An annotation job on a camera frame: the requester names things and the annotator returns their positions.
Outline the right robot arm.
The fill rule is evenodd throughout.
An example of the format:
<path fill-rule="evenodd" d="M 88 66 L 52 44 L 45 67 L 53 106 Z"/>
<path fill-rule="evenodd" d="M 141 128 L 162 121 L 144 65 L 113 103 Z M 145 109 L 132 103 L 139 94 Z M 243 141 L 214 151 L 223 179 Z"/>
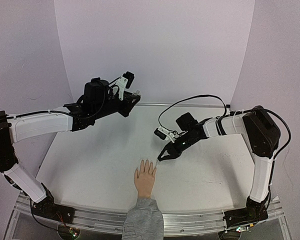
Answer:
<path fill-rule="evenodd" d="M 168 143 L 157 159 L 174 160 L 201 140 L 229 135 L 241 135 L 254 163 L 252 188 L 249 199 L 261 203 L 270 193 L 273 162 L 278 153 L 281 131 L 262 106 L 245 111 L 232 111 L 224 116 L 197 121 L 189 113 L 176 120 L 181 134 L 163 126 L 154 134 Z"/>

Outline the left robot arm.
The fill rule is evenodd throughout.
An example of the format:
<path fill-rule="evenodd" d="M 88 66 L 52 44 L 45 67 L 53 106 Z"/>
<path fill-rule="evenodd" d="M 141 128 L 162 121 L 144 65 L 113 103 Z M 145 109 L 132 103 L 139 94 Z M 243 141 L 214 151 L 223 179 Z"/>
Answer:
<path fill-rule="evenodd" d="M 23 167 L 13 145 L 41 135 L 81 131 L 114 113 L 128 117 L 141 99 L 138 92 L 127 91 L 134 78 L 129 71 L 112 82 L 93 78 L 85 84 L 84 93 L 77 102 L 52 110 L 19 115 L 0 111 L 0 173 L 38 203 L 37 209 L 46 218 L 54 218 L 58 208 L 52 203 L 48 189 Z"/>

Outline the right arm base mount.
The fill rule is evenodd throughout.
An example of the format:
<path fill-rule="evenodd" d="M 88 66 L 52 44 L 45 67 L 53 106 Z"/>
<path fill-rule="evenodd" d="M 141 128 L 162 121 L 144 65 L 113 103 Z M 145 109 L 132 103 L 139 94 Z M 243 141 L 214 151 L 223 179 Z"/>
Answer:
<path fill-rule="evenodd" d="M 228 210 L 224 212 L 223 220 L 227 230 L 235 229 L 237 227 L 245 227 L 250 224 L 257 224 L 268 219 L 268 212 L 263 209 L 260 213 L 253 213 L 247 208 L 240 208 L 235 210 Z"/>

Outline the clear nail polish bottle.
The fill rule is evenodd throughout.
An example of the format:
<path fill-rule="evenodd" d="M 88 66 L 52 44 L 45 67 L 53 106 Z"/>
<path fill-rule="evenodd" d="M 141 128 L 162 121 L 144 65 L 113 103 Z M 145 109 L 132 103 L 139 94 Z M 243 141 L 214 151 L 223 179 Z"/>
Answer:
<path fill-rule="evenodd" d="M 132 93 L 133 96 L 141 96 L 140 91 L 137 90 L 135 92 Z"/>

